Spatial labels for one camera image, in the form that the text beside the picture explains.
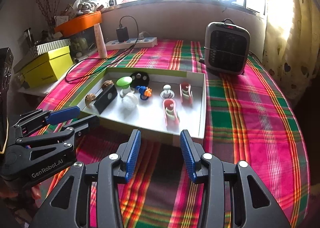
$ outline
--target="space heater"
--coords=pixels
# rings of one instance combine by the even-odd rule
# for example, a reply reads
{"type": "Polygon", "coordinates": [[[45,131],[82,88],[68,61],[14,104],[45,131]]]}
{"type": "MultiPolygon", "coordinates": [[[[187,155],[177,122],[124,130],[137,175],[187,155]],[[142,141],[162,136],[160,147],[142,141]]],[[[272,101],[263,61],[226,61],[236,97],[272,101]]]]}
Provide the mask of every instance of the space heater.
{"type": "Polygon", "coordinates": [[[217,72],[242,74],[249,44],[246,29],[224,22],[210,23],[205,32],[204,64],[217,72]]]}

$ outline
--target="walnut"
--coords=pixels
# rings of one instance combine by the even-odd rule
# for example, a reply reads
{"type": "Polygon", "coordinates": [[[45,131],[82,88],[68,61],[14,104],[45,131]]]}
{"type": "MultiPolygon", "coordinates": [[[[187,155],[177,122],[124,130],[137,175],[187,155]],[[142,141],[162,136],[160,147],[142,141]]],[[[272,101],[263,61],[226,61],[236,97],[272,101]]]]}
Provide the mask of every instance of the walnut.
{"type": "Polygon", "coordinates": [[[90,93],[84,98],[85,106],[90,109],[90,103],[96,99],[95,94],[90,93]]]}
{"type": "Polygon", "coordinates": [[[109,85],[112,85],[112,84],[113,84],[113,81],[111,81],[111,80],[105,81],[102,84],[101,88],[104,90],[106,87],[108,87],[109,85]]]}

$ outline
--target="blue toy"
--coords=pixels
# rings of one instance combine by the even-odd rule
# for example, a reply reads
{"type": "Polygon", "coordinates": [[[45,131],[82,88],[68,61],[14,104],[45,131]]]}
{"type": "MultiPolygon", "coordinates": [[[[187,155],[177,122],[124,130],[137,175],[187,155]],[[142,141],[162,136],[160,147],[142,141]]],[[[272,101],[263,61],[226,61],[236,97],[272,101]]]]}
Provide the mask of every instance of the blue toy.
{"type": "Polygon", "coordinates": [[[150,88],[148,88],[148,87],[137,86],[135,89],[139,91],[141,100],[147,100],[152,95],[152,90],[150,88]]]}

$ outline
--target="white knob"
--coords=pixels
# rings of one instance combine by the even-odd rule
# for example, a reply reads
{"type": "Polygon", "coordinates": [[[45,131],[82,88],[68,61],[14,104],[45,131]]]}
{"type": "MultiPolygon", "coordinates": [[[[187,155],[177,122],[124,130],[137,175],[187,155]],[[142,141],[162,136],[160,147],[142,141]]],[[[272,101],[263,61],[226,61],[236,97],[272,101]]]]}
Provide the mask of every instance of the white knob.
{"type": "Polygon", "coordinates": [[[171,86],[169,84],[166,84],[165,86],[163,86],[163,90],[170,90],[171,89],[171,86]]]}

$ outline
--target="cardboard box lid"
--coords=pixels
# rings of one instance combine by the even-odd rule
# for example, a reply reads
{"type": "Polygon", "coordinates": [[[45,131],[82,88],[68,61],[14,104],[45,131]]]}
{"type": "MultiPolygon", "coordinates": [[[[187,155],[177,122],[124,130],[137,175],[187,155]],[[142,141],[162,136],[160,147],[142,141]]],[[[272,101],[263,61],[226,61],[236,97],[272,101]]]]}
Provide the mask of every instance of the cardboard box lid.
{"type": "Polygon", "coordinates": [[[44,64],[45,62],[57,58],[59,56],[65,55],[70,53],[69,46],[65,46],[59,49],[55,49],[52,51],[48,51],[42,55],[39,55],[36,59],[34,59],[32,62],[28,63],[25,67],[21,69],[21,73],[25,74],[32,69],[40,66],[41,64],[44,64]]]}

